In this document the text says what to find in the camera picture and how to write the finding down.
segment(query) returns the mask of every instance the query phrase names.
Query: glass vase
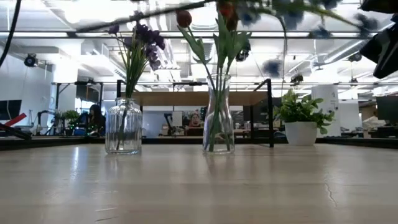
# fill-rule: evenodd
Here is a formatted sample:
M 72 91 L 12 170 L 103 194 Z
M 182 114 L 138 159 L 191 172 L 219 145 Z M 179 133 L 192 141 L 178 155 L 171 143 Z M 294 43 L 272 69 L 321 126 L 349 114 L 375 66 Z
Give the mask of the glass vase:
M 231 77 L 212 75 L 207 79 L 209 105 L 203 131 L 203 151 L 207 154 L 234 152 L 234 130 L 228 96 Z
M 117 98 L 117 105 L 106 114 L 105 151 L 108 154 L 141 152 L 142 113 L 133 99 Z

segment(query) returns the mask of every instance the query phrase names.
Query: ribbed glass vase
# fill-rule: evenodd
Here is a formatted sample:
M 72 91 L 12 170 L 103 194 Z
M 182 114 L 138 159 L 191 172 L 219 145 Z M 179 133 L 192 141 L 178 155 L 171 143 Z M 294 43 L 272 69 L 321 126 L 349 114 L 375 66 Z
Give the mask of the ribbed glass vase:
M 108 154 L 141 153 L 142 113 L 133 99 L 117 98 L 106 114 L 105 151 Z
M 203 132 L 203 151 L 207 154 L 234 152 L 234 129 L 229 110 L 229 84 L 231 76 L 212 75 L 208 78 L 209 105 Z

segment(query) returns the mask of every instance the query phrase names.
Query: white flower pot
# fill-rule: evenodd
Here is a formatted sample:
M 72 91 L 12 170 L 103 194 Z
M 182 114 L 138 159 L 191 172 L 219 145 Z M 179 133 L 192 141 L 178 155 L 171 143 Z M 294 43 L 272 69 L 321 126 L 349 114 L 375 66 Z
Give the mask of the white flower pot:
M 317 140 L 317 124 L 315 122 L 285 123 L 286 138 L 293 146 L 312 146 Z

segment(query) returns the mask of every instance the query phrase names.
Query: black cable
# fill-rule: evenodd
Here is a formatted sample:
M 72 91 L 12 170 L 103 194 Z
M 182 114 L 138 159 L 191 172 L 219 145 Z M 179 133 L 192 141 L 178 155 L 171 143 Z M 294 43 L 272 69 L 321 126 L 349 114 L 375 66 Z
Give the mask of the black cable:
M 4 52 L 2 53 L 1 58 L 0 58 L 0 67 L 1 67 L 2 63 L 4 62 L 4 60 L 6 59 L 8 50 L 10 49 L 10 46 L 11 46 L 11 40 L 12 40 L 12 37 L 14 36 L 15 28 L 17 27 L 19 10 L 21 9 L 21 2 L 22 2 L 22 0 L 17 0 L 17 3 L 15 5 L 14 17 L 12 18 L 10 33 L 8 33 L 7 42 L 6 42 L 6 45 L 4 46 Z

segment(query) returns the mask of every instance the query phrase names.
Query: wooden table surface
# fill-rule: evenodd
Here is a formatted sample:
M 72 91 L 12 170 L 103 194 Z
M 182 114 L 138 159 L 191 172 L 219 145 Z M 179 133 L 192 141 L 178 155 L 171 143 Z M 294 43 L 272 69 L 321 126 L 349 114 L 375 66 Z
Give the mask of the wooden table surface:
M 398 151 L 103 145 L 0 152 L 0 223 L 398 223 Z

